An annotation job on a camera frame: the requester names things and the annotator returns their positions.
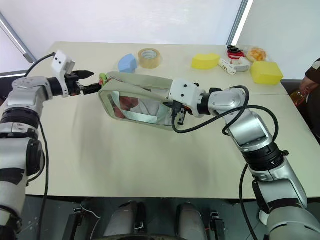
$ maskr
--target brown sleeve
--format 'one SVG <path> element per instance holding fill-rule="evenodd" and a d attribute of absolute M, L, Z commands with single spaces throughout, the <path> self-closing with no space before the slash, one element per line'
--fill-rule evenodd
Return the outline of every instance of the brown sleeve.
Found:
<path fill-rule="evenodd" d="M 320 84 L 320 58 L 306 71 L 305 76 L 313 82 Z"/>

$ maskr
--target person's hand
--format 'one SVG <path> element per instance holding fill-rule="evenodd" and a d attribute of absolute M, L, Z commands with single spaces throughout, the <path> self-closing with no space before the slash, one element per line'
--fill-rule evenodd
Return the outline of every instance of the person's hand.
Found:
<path fill-rule="evenodd" d="M 315 90 L 319 86 L 319 83 L 316 83 L 309 79 L 308 77 L 304 77 L 302 82 L 300 83 L 300 91 L 303 95 L 310 94 L 313 90 Z"/>

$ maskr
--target green object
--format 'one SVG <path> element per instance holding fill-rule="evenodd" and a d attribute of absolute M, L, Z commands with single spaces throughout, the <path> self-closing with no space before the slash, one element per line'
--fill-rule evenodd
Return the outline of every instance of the green object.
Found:
<path fill-rule="evenodd" d="M 100 85 L 104 86 L 107 83 L 107 75 L 105 73 L 99 74 Z"/>

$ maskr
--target yellow sponge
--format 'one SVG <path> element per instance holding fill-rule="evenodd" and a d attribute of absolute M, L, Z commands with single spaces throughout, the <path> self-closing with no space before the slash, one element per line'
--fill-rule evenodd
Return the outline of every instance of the yellow sponge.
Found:
<path fill-rule="evenodd" d="M 255 61 L 250 72 L 256 84 L 276 85 L 284 77 L 278 64 L 269 61 Z"/>
<path fill-rule="evenodd" d="M 192 58 L 191 67 L 195 69 L 212 69 L 219 63 L 220 56 L 215 53 L 198 53 Z"/>

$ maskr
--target white wall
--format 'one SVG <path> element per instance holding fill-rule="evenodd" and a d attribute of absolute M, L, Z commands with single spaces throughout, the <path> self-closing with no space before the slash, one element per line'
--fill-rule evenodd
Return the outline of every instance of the white wall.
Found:
<path fill-rule="evenodd" d="M 226 44 L 241 0 L 0 0 L 25 45 L 56 41 Z"/>
<path fill-rule="evenodd" d="M 319 43 L 320 0 L 254 0 L 238 41 L 265 49 L 295 80 L 320 58 Z"/>
<path fill-rule="evenodd" d="M 27 70 L 31 64 L 0 28 L 0 73 Z"/>

